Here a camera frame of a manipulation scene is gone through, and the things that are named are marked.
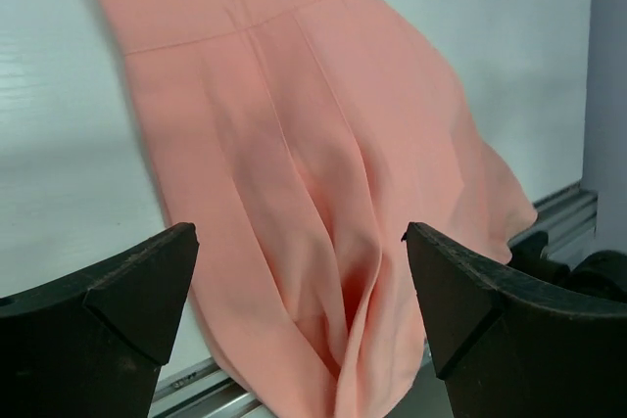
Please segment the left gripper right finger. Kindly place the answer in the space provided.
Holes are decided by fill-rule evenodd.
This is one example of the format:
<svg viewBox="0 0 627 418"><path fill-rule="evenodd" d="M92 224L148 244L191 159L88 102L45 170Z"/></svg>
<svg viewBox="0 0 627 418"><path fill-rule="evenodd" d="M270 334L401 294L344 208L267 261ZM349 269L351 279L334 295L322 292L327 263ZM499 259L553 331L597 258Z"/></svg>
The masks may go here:
<svg viewBox="0 0 627 418"><path fill-rule="evenodd" d="M424 223L406 233L436 376L457 417L622 417L626 277L548 283Z"/></svg>

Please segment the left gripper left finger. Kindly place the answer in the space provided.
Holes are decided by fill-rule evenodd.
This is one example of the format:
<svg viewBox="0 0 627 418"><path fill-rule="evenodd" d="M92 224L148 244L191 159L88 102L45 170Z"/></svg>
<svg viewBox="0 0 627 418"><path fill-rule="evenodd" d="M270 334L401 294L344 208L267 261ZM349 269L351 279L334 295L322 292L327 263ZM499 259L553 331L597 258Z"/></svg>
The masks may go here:
<svg viewBox="0 0 627 418"><path fill-rule="evenodd" d="M2 298L2 416L147 416L198 250L195 225L177 223Z"/></svg>

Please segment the pink skirt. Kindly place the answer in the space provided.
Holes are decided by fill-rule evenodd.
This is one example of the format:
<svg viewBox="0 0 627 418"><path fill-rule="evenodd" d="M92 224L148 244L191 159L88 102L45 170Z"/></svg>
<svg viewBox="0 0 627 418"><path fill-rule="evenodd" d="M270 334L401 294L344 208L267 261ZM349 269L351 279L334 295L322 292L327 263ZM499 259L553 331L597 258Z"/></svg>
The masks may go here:
<svg viewBox="0 0 627 418"><path fill-rule="evenodd" d="M216 363L279 417L383 417L425 332L402 237L508 262L537 213L383 0L99 0Z"/></svg>

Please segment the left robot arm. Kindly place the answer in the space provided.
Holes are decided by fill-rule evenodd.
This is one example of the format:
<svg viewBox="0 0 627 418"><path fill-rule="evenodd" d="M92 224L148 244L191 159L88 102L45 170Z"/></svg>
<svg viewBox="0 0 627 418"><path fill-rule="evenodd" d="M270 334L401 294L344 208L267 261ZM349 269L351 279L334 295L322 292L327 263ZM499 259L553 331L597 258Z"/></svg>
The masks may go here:
<svg viewBox="0 0 627 418"><path fill-rule="evenodd" d="M402 239L431 361L457 417L622 417L626 256L569 265L536 231L506 265L423 223ZM146 417L199 244L178 224L1 301L5 417Z"/></svg>

